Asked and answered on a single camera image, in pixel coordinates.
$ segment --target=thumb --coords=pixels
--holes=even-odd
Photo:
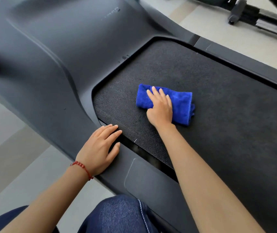
[[[114,147],[111,149],[110,153],[106,157],[106,161],[111,164],[113,162],[114,158],[117,156],[120,150],[120,142],[117,142]]]

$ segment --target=blue microfiber towel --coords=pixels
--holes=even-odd
[[[182,125],[189,125],[189,120],[194,115],[195,105],[191,103],[192,92],[176,92],[168,88],[155,87],[157,91],[162,88],[166,95],[169,95],[173,107],[173,119],[175,123]],[[143,109],[150,109],[153,107],[152,101],[147,95],[147,89],[152,92],[152,86],[140,84],[138,94],[136,97],[136,106]]]

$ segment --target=floor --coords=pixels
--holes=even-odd
[[[143,1],[189,31],[277,68],[277,38],[244,23],[228,25],[228,12],[194,0]],[[268,0],[248,0],[248,3],[277,13]],[[70,163],[71,160],[0,104],[0,215],[29,204]],[[88,182],[58,223],[60,232],[77,232],[94,207],[113,195],[97,180]]]

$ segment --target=white stitching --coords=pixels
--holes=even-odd
[[[142,218],[143,218],[143,220],[144,220],[144,223],[145,223],[147,232],[150,233],[150,232],[149,232],[149,229],[148,229],[148,226],[147,226],[147,223],[146,223],[146,221],[145,221],[144,215],[143,215],[143,210],[142,210],[141,201],[140,201],[139,199],[138,199],[138,201],[139,201],[139,206],[140,206],[140,208],[141,208],[141,215],[142,215]]]

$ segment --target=black treadmill belt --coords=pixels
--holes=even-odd
[[[277,90],[172,41],[148,46],[94,92],[106,124],[172,167],[146,111],[140,83],[193,92],[195,116],[183,137],[267,232],[277,232]]]

